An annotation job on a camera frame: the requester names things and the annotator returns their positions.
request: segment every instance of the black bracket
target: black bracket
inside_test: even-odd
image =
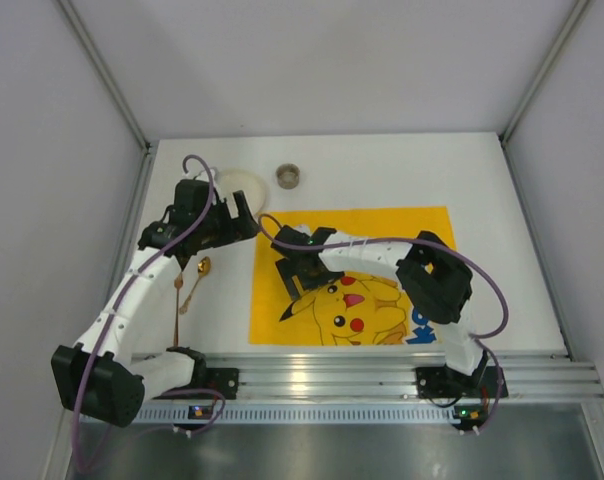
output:
[[[451,398],[495,398],[498,389],[498,371],[496,367],[486,367],[484,375],[477,381],[456,380],[452,370],[443,367],[418,367],[415,369],[418,397],[427,400]],[[502,385],[500,398],[509,396],[506,382]]]
[[[191,382],[183,387],[178,387],[175,390],[184,390],[188,388],[210,388],[217,390],[227,400],[235,400],[237,398],[238,386],[240,385],[240,370],[237,368],[206,368],[204,377],[195,382]],[[177,394],[171,396],[159,396],[159,400],[163,399],[207,399],[211,398],[206,394]]]

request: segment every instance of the metal frame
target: metal frame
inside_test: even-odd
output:
[[[128,207],[130,214],[119,236],[119,253],[114,261],[108,286],[110,293],[117,285],[130,256],[131,242],[144,202],[155,158],[155,149],[147,140],[72,0],[52,1],[83,48],[87,59],[109,93],[114,107],[120,112],[131,134],[143,150],[143,159]],[[545,274],[547,288],[571,354],[575,352],[575,348],[566,323],[563,322],[564,315],[557,291],[547,274],[547,264],[539,248],[540,242],[531,222],[530,209],[521,195],[519,177],[509,156],[508,143],[591,4],[592,0],[575,1],[507,127],[500,135],[533,245]],[[553,355],[550,357],[527,354],[501,355],[500,359],[511,391],[510,397],[504,399],[504,403],[570,402],[582,404],[594,449],[604,472],[604,391],[594,366],[587,362],[572,362],[565,357],[555,358]],[[283,407],[291,406],[297,406],[296,408],[313,406],[314,409],[319,408],[320,410],[322,408],[335,409],[340,406],[342,409],[359,409],[358,411],[383,407],[387,410],[404,409],[403,411],[407,411],[407,408],[423,408],[420,405],[423,401],[417,398],[413,368],[419,365],[442,364],[444,360],[441,355],[433,354],[359,355],[357,357],[335,354],[226,355],[211,356],[209,363],[211,366],[240,368],[238,400],[230,402],[229,411],[273,412],[282,411]],[[162,409],[175,408],[174,405],[180,405],[180,402],[165,401],[159,405]],[[150,405],[148,408],[150,412],[153,412],[153,409],[158,407]],[[241,414],[234,415],[237,416],[236,421],[243,421]],[[253,420],[260,417],[260,414],[257,413],[252,415]],[[56,440],[49,452],[42,479],[64,477],[71,456],[69,419],[70,413],[63,411]]]
[[[98,48],[95,46],[93,37],[86,28],[82,18],[80,17],[80,14],[75,8],[75,5],[73,5],[71,0],[53,0],[53,3],[62,14],[62,17],[71,29],[73,36],[80,43],[80,46],[82,47],[82,50],[84,50],[89,63],[95,70],[95,73],[102,82],[102,85],[104,85],[104,88],[111,97],[113,105],[117,111],[120,112],[120,115],[122,115],[124,122],[126,123],[127,127],[129,127],[129,130],[131,131],[131,134],[135,138],[136,142],[138,142],[138,145],[141,149],[144,151],[148,150],[150,144],[146,139],[140,124],[133,115],[128,102],[122,94],[122,90],[120,90],[120,87],[115,81],[115,78],[111,73],[111,69],[104,61],[104,58],[100,54]]]

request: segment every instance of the yellow poster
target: yellow poster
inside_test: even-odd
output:
[[[292,227],[332,227],[366,237],[416,237],[436,233],[455,248],[446,207],[382,208],[273,213]],[[272,235],[277,226],[265,219]],[[275,262],[281,257],[258,235],[249,342],[263,345],[419,345],[438,342],[437,328],[415,311],[406,293],[365,272],[344,276],[292,301]]]

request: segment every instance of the purple wire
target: purple wire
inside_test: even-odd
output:
[[[138,439],[140,439],[141,437],[143,437],[149,433],[157,432],[160,430],[173,430],[174,428],[178,428],[178,430],[184,431],[185,433],[190,431],[191,436],[194,436],[194,435],[200,435],[200,434],[206,432],[207,430],[209,430],[213,426],[213,424],[217,421],[217,419],[220,418],[220,416],[224,412],[224,408],[226,407],[226,398],[224,398],[224,395],[222,395],[220,392],[218,392],[217,390],[212,390],[210,388],[184,388],[184,389],[179,389],[179,390],[170,390],[168,392],[163,393],[162,396],[167,397],[167,396],[173,396],[173,395],[202,395],[202,394],[214,396],[215,398],[217,398],[218,400],[220,400],[222,402],[222,405],[215,412],[215,414],[212,415],[211,418],[209,418],[209,421],[206,422],[198,430],[184,430],[179,427],[175,427],[173,425],[160,425],[160,426],[155,426],[155,427],[150,427],[150,428],[144,429],[141,432],[132,436],[131,438],[128,438],[126,440],[126,443],[123,446],[121,446],[116,452],[112,453],[108,458],[105,458],[98,464],[90,465],[89,470],[94,471],[98,468],[102,468],[113,457],[115,457],[116,455],[119,455],[124,450],[131,447],[131,445],[133,445],[134,442],[136,442]],[[90,464],[93,463],[93,460],[95,460],[95,457],[97,457],[97,455],[94,454],[93,457],[94,458],[91,459]]]
[[[187,165],[188,161],[192,160],[192,159],[200,162],[200,164],[204,168],[204,171],[206,172],[207,177],[209,179],[209,195],[206,199],[204,208],[202,209],[202,212],[200,213],[198,218],[191,224],[191,226],[189,228],[187,228],[181,235],[179,235],[178,237],[173,239],[171,242],[166,244],[158,252],[153,254],[144,263],[142,263],[142,265],[140,265],[140,267],[138,268],[138,273],[144,272],[154,261],[156,261],[162,255],[164,255],[168,250],[170,250],[175,245],[180,243],[186,237],[191,235],[195,231],[195,229],[198,228],[198,226],[200,226],[200,223],[202,223],[202,221],[204,220],[204,217],[206,217],[206,214],[208,213],[209,209],[211,208],[211,205],[213,204],[213,197],[215,194],[215,188],[213,186],[213,174],[212,174],[209,166],[206,164],[206,162],[197,155],[188,155],[184,158],[184,160],[182,160],[182,169],[184,170],[184,173],[188,173],[188,169],[187,169],[186,165]],[[115,302],[113,302],[113,311],[114,312],[117,312],[118,308],[120,308],[120,305],[124,301],[126,294],[129,292],[129,290],[131,289],[131,287],[133,286],[133,284],[135,283],[135,281],[137,279],[138,279],[138,275],[132,275],[127,280],[127,282],[124,284],[124,286],[122,287],[122,290],[120,290],[120,293],[118,293],[118,296],[116,297]],[[107,335],[109,329],[111,328],[111,324],[113,323],[114,318],[115,318],[115,314],[111,313],[107,316],[106,322],[104,322],[104,327],[102,327],[102,331],[100,332],[100,335],[98,336],[98,340],[95,343],[95,346],[93,347],[93,351],[89,355],[89,359],[86,362],[84,371],[82,372],[80,386],[78,387],[78,395],[75,399],[75,405],[73,407],[73,419],[72,419],[72,423],[71,423],[71,445],[73,447],[73,459],[76,464],[76,469],[78,470],[79,473],[88,473],[86,471],[87,464],[85,464],[84,457],[82,455],[82,452],[80,451],[80,410],[82,408],[82,403],[84,402],[84,394],[86,393],[86,386],[89,381],[89,375],[91,373],[91,370],[93,369],[93,364],[95,363],[97,354],[100,351],[100,347],[102,347],[102,344],[104,343],[104,340],[106,339],[106,335]]]
[[[500,325],[495,330],[488,332],[488,333],[483,333],[483,334],[475,334],[475,333],[469,334],[470,337],[475,341],[475,343],[482,350],[486,351],[489,354],[489,356],[495,363],[495,366],[497,369],[498,387],[495,392],[495,399],[493,401],[493,406],[491,407],[491,411],[489,412],[489,416],[487,417],[485,422],[478,428],[478,433],[482,432],[487,427],[487,425],[492,421],[492,419],[495,416],[495,413],[497,411],[498,403],[500,402],[500,397],[502,396],[502,385],[504,383],[504,377],[502,374],[502,370],[500,369],[500,363],[498,362],[498,357],[495,355],[495,353],[493,353],[493,351],[491,349],[489,349],[489,347],[487,347],[482,342],[482,339],[495,337],[496,335],[499,335],[500,333],[502,333],[504,331],[504,329],[506,328],[506,326],[509,322],[509,306],[508,306],[508,304],[506,302],[506,298],[504,297],[504,294],[502,293],[502,290],[498,286],[497,282],[495,280],[493,280],[493,278],[482,267],[480,267],[478,264],[476,264],[473,260],[471,260],[467,256],[462,255],[461,253],[456,252],[455,250],[452,250],[445,245],[431,242],[429,240],[422,240],[419,238],[383,237],[383,238],[372,238],[372,239],[368,239],[366,241],[357,240],[353,243],[340,242],[340,243],[331,243],[331,244],[326,244],[326,245],[293,245],[293,244],[289,244],[286,242],[282,242],[280,240],[276,240],[269,232],[267,232],[266,228],[264,228],[264,224],[262,223],[263,218],[268,218],[268,219],[274,221],[278,225],[278,228],[282,228],[281,223],[275,217],[273,217],[272,215],[269,215],[268,213],[263,213],[262,215],[260,215],[258,217],[258,225],[260,226],[260,230],[262,231],[264,236],[266,236],[275,245],[278,245],[283,248],[287,248],[289,250],[297,250],[297,251],[303,251],[303,252],[304,251],[307,251],[307,252],[316,251],[317,252],[320,250],[324,250],[326,248],[346,248],[346,247],[350,248],[355,245],[364,245],[365,243],[367,245],[370,245],[370,244],[375,244],[375,243],[404,242],[404,243],[410,243],[413,245],[423,245],[425,247],[435,248],[436,250],[440,250],[442,252],[448,253],[452,257],[455,257],[458,260],[461,260],[462,262],[464,262],[466,265],[468,265],[473,270],[475,270],[482,278],[484,278],[484,280],[486,280],[486,282],[489,284],[489,286],[495,292],[495,295],[498,297],[500,306],[502,307],[502,314],[503,314],[502,322],[500,322]]]

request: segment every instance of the purple cable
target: purple cable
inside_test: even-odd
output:
[[[220,418],[220,416],[224,412],[224,408],[226,407],[226,398],[224,398],[224,395],[222,395],[220,392],[218,392],[217,390],[209,389],[209,388],[185,388],[185,389],[171,390],[171,391],[165,392],[165,393],[162,394],[162,396],[163,397],[167,397],[167,396],[173,396],[173,395],[201,395],[201,394],[214,396],[215,398],[217,398],[218,400],[220,400],[222,402],[222,405],[215,412],[215,414],[212,415],[211,418],[209,418],[209,421],[206,422],[198,430],[184,430],[184,429],[181,429],[179,427],[175,427],[174,425],[160,425],[160,426],[156,426],[156,427],[147,428],[147,429],[142,430],[141,432],[135,434],[131,438],[128,438],[126,440],[126,443],[123,446],[121,446],[115,453],[112,453],[108,458],[105,458],[104,460],[102,460],[98,464],[90,465],[89,466],[89,471],[94,471],[94,470],[96,470],[98,468],[102,468],[113,457],[115,457],[116,455],[119,455],[124,450],[128,449],[129,447],[131,447],[131,445],[133,445],[134,442],[136,442],[141,437],[143,437],[143,436],[145,436],[145,435],[147,435],[149,433],[157,432],[157,431],[160,431],[160,430],[173,430],[174,428],[177,428],[179,431],[183,431],[185,433],[190,431],[191,432],[191,437],[193,437],[194,435],[200,435],[200,434],[206,432],[207,430],[209,430],[213,426],[213,424],[217,421],[217,419]],[[93,456],[94,458],[91,460],[90,463],[93,463],[93,460],[95,459],[96,456],[97,455]]]
[[[204,208],[202,209],[202,212],[200,213],[198,218],[191,224],[189,228],[187,228],[181,235],[166,244],[158,252],[149,257],[149,259],[146,260],[142,265],[140,265],[140,267],[138,268],[138,273],[144,272],[154,261],[164,255],[168,250],[180,243],[186,237],[191,235],[195,231],[195,229],[200,226],[200,223],[202,223],[204,217],[206,217],[206,214],[208,213],[209,209],[211,208],[211,205],[213,204],[215,188],[213,186],[213,174],[211,173],[211,169],[206,164],[206,162],[199,156],[188,155],[184,158],[184,160],[182,160],[182,170],[184,170],[184,173],[189,173],[188,169],[186,168],[186,165],[189,160],[197,160],[198,162],[200,162],[209,179],[209,195],[206,199]],[[124,284],[124,287],[122,287],[122,290],[120,290],[120,293],[116,297],[115,302],[113,302],[114,312],[117,312],[118,308],[120,308],[120,305],[124,301],[126,294],[129,292],[137,278],[137,275],[132,275],[131,278],[129,278]],[[86,386],[89,381],[89,375],[91,373],[91,370],[93,369],[93,364],[95,363],[95,359],[97,358],[98,352],[100,351],[100,347],[102,347],[102,344],[104,343],[106,334],[111,328],[111,324],[113,323],[114,318],[115,314],[111,313],[107,316],[106,322],[104,322],[104,327],[102,327],[102,331],[100,332],[98,340],[95,343],[93,351],[89,355],[89,359],[86,362],[84,371],[82,372],[80,386],[78,387],[78,394],[75,399],[75,405],[73,407],[73,419],[71,423],[71,445],[73,447],[73,459],[76,464],[76,469],[79,473],[88,473],[86,471],[87,465],[85,464],[84,457],[82,456],[82,452],[80,451],[80,410],[82,408],[82,403],[84,402],[84,394],[86,392]]]
[[[478,264],[476,264],[473,260],[466,257],[465,255],[462,255],[461,253],[456,252],[455,250],[452,250],[445,245],[441,245],[441,244],[435,243],[435,242],[430,242],[429,240],[422,240],[419,238],[383,237],[383,238],[372,238],[372,239],[368,239],[366,241],[357,240],[353,243],[340,242],[340,243],[331,243],[331,244],[326,244],[326,245],[293,245],[293,244],[289,244],[286,242],[282,242],[280,240],[276,240],[266,230],[266,228],[264,228],[264,224],[262,223],[263,218],[268,218],[268,219],[274,221],[278,225],[278,228],[282,228],[281,223],[275,217],[273,217],[272,215],[269,215],[268,213],[264,213],[258,217],[258,225],[260,226],[260,230],[262,231],[264,236],[266,238],[268,238],[275,245],[278,245],[283,248],[287,248],[289,250],[313,252],[313,251],[324,250],[326,248],[346,248],[346,247],[350,248],[355,245],[364,245],[365,243],[367,245],[370,245],[370,244],[374,244],[374,243],[404,242],[404,243],[410,243],[413,245],[423,245],[425,247],[435,248],[436,250],[440,250],[442,252],[448,253],[452,257],[455,257],[458,260],[461,260],[467,266],[469,266],[473,270],[475,270],[493,289],[493,291],[495,292],[495,295],[498,297],[500,306],[502,307],[502,322],[495,330],[488,332],[488,333],[483,333],[483,334],[475,334],[475,333],[469,334],[470,337],[475,341],[475,343],[482,350],[486,351],[489,354],[489,356],[492,358],[493,362],[495,363],[495,366],[496,366],[496,369],[498,372],[497,373],[498,387],[497,387],[497,391],[495,393],[495,400],[493,401],[493,406],[491,407],[491,411],[489,412],[489,416],[487,417],[486,421],[478,428],[478,433],[480,433],[481,431],[483,431],[486,428],[486,426],[489,424],[489,422],[492,420],[493,416],[495,415],[495,412],[497,411],[498,403],[500,402],[500,397],[502,395],[502,385],[504,383],[504,378],[502,375],[502,370],[500,369],[500,363],[498,362],[497,356],[495,355],[495,353],[493,353],[493,351],[491,349],[489,349],[486,345],[484,345],[484,343],[482,343],[482,339],[495,337],[496,335],[499,335],[500,333],[502,333],[504,331],[504,329],[506,328],[506,326],[509,322],[509,306],[506,302],[506,298],[504,297],[504,294],[502,293],[502,290],[500,289],[500,287],[498,286],[496,281],[493,280],[493,278],[482,267],[480,267]]]

